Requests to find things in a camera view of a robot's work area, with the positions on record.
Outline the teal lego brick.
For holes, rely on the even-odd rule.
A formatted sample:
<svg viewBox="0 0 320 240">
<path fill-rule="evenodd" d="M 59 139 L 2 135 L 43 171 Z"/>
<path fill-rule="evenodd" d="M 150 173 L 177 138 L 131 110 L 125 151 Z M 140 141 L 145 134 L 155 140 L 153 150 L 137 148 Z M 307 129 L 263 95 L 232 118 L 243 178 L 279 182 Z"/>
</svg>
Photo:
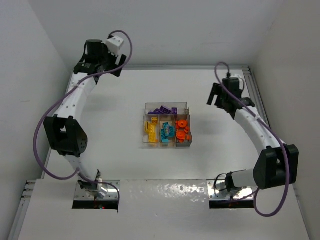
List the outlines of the teal lego brick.
<svg viewBox="0 0 320 240">
<path fill-rule="evenodd" d="M 162 135 L 161 136 L 161 146 L 168 147 L 169 143 L 170 143 L 169 139 L 165 135 Z"/>
</svg>

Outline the dark purple lego brick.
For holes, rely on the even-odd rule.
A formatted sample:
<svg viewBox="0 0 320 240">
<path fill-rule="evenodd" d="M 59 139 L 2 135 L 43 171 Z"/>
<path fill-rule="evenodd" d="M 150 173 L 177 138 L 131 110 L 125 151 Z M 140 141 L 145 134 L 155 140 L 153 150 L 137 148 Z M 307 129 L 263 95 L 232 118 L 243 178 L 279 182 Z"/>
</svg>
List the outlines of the dark purple lego brick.
<svg viewBox="0 0 320 240">
<path fill-rule="evenodd" d="M 161 114 L 161 112 L 158 108 L 148 112 L 148 115 L 160 115 L 160 114 Z"/>
</svg>

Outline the orange-yellow lego brick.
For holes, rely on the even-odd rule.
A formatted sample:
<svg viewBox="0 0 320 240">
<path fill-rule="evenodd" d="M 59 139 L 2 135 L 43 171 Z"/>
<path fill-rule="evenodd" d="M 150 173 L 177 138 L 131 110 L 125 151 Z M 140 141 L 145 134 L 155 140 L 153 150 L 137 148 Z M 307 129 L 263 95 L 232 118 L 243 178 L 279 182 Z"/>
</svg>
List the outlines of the orange-yellow lego brick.
<svg viewBox="0 0 320 240">
<path fill-rule="evenodd" d="M 149 124 L 146 129 L 146 132 L 148 133 L 148 141 L 150 143 L 158 142 L 156 126 L 154 124 Z"/>
</svg>

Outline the teal lego block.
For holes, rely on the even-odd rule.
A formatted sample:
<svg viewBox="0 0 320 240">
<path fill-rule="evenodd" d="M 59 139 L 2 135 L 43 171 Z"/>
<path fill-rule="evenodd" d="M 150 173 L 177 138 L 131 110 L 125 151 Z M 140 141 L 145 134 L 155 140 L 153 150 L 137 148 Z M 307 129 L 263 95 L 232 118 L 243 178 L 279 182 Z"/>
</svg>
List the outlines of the teal lego block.
<svg viewBox="0 0 320 240">
<path fill-rule="evenodd" d="M 164 123 L 162 124 L 162 126 L 163 126 L 163 127 L 165 127 L 165 126 L 170 126 L 170 124 L 169 124 L 168 122 L 164 122 Z"/>
</svg>

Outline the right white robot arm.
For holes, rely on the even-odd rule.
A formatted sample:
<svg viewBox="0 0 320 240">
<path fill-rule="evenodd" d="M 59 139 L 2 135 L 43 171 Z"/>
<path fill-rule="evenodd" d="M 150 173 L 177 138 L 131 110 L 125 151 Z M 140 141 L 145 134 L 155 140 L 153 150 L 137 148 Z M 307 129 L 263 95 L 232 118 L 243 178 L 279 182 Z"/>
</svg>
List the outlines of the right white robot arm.
<svg viewBox="0 0 320 240">
<path fill-rule="evenodd" d="M 258 160 L 254 168 L 229 172 L 224 180 L 227 191 L 244 187 L 258 187 L 261 190 L 294 184 L 297 181 L 299 150 L 294 145 L 278 141 L 266 128 L 254 102 L 242 97 L 240 80 L 237 77 L 224 78 L 214 83 L 207 104 L 225 110 L 253 142 Z"/>
</svg>

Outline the yellow black striped lego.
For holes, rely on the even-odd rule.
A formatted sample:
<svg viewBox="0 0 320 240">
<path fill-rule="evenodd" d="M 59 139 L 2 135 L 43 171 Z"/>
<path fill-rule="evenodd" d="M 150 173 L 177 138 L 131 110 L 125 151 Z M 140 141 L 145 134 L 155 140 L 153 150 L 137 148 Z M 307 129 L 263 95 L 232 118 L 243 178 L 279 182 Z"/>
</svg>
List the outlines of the yellow black striped lego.
<svg viewBox="0 0 320 240">
<path fill-rule="evenodd" d="M 151 131 L 151 124 L 150 124 L 149 121 L 145 121 L 145 122 L 144 122 L 144 131 L 145 131 L 146 133 L 149 133 L 149 132 Z"/>
</svg>

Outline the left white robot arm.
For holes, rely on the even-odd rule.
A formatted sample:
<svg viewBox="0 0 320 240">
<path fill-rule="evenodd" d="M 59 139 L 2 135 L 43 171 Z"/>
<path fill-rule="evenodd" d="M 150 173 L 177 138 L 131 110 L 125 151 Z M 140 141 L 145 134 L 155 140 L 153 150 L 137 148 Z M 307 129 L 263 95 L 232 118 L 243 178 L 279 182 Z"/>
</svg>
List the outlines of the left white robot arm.
<svg viewBox="0 0 320 240">
<path fill-rule="evenodd" d="M 124 40 L 116 35 L 105 42 L 89 39 L 85 42 L 83 55 L 73 69 L 66 97 L 53 116 L 44 119 L 44 129 L 52 150 L 63 156 L 77 172 L 78 184 L 89 195 L 103 199 L 109 185 L 103 183 L 101 172 L 93 169 L 81 155 L 88 146 L 88 136 L 80 125 L 81 115 L 88 96 L 97 86 L 100 74 L 110 72 L 119 77 L 127 59 L 118 55 Z"/>
</svg>

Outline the orange funnel lego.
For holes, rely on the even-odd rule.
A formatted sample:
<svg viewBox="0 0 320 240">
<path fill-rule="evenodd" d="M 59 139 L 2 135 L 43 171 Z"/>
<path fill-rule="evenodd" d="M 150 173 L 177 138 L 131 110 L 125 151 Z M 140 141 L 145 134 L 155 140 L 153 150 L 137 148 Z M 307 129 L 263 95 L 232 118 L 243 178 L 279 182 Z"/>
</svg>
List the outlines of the orange funnel lego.
<svg viewBox="0 0 320 240">
<path fill-rule="evenodd" d="M 176 129 L 185 129 L 188 126 L 188 122 L 185 119 L 179 119 L 175 121 Z"/>
<path fill-rule="evenodd" d="M 186 140 L 187 134 L 183 130 L 178 130 L 175 136 L 178 142 L 183 143 Z"/>
</svg>

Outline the teal grey lego cylinder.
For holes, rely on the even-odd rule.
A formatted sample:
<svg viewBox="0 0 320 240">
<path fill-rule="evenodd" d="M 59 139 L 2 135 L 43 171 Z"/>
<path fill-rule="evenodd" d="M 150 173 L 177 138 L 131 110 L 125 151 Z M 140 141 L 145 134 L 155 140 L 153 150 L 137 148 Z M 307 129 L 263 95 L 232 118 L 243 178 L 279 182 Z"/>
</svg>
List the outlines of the teal grey lego cylinder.
<svg viewBox="0 0 320 240">
<path fill-rule="evenodd" d="M 175 135 L 175 128 L 171 125 L 166 125 L 160 130 L 160 135 L 162 139 L 173 138 Z"/>
</svg>

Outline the yellow lego brick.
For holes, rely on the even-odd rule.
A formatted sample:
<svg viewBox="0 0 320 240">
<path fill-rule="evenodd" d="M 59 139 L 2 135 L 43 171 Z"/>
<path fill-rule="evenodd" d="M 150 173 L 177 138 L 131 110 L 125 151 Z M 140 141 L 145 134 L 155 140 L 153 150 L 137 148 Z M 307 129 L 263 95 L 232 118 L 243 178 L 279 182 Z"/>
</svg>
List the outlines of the yellow lego brick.
<svg viewBox="0 0 320 240">
<path fill-rule="evenodd" d="M 151 118 L 151 123 L 152 123 L 153 125 L 157 125 L 158 122 L 159 122 L 159 120 L 158 120 L 157 117 L 152 117 L 152 118 Z"/>
</svg>

